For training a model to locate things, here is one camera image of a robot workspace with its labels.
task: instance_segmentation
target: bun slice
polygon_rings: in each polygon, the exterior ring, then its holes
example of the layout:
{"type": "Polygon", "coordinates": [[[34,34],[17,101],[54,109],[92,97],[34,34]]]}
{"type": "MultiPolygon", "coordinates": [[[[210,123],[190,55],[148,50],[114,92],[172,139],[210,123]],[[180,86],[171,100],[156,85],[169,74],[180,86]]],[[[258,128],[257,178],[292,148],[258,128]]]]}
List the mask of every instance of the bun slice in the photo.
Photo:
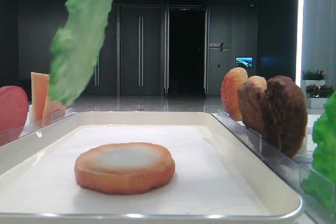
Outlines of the bun slice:
{"type": "Polygon", "coordinates": [[[142,194],[173,178],[175,161],[161,145],[108,144],[81,154],[75,164],[77,183],[106,194],[142,194]]]}

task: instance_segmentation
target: screen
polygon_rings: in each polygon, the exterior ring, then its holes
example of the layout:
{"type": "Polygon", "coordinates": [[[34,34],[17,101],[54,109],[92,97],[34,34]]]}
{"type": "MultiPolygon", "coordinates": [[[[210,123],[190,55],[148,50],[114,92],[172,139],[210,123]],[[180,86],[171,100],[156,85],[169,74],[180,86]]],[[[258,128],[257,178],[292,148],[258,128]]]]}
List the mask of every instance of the screen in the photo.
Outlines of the screen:
{"type": "Polygon", "coordinates": [[[252,66],[253,66],[252,57],[237,57],[236,58],[236,67],[251,68],[252,66]]]}

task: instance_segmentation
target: tiled floor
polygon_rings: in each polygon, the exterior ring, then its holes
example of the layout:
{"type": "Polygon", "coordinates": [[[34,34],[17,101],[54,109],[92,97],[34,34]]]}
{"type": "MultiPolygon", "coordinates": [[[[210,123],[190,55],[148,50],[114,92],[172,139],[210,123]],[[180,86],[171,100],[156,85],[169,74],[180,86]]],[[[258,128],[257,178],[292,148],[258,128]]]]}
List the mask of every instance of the tiled floor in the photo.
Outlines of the tiled floor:
{"type": "MultiPolygon", "coordinates": [[[[72,106],[83,111],[191,111],[216,113],[222,108],[220,97],[160,97],[160,96],[85,96],[72,106]]],[[[322,114],[324,109],[308,109],[309,114],[322,114]]]]}

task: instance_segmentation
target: wall sign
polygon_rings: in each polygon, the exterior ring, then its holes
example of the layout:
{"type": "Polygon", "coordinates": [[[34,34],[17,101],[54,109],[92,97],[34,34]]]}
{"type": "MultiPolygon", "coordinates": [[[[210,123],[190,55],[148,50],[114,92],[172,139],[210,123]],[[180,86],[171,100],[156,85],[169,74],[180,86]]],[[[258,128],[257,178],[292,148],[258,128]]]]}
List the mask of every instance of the wall sign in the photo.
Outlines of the wall sign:
{"type": "Polygon", "coordinates": [[[221,52],[230,52],[230,48],[224,47],[224,43],[209,43],[209,49],[220,50],[221,52]]]}

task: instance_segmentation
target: green lettuce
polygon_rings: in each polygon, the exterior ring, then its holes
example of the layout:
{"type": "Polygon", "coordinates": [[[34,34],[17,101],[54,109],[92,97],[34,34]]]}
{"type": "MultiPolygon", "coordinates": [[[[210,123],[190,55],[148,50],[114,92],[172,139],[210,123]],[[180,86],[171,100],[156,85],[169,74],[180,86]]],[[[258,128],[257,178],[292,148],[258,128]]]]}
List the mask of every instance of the green lettuce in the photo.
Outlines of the green lettuce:
{"type": "Polygon", "coordinates": [[[52,101],[70,105],[91,79],[113,0],[69,0],[64,28],[57,31],[52,44],[48,94],[52,101]]]}
{"type": "Polygon", "coordinates": [[[302,182],[301,187],[307,195],[336,213],[332,200],[336,184],[336,93],[329,98],[324,108],[326,111],[313,126],[312,137],[317,147],[313,153],[312,166],[333,184],[317,174],[311,174],[302,182]]]}

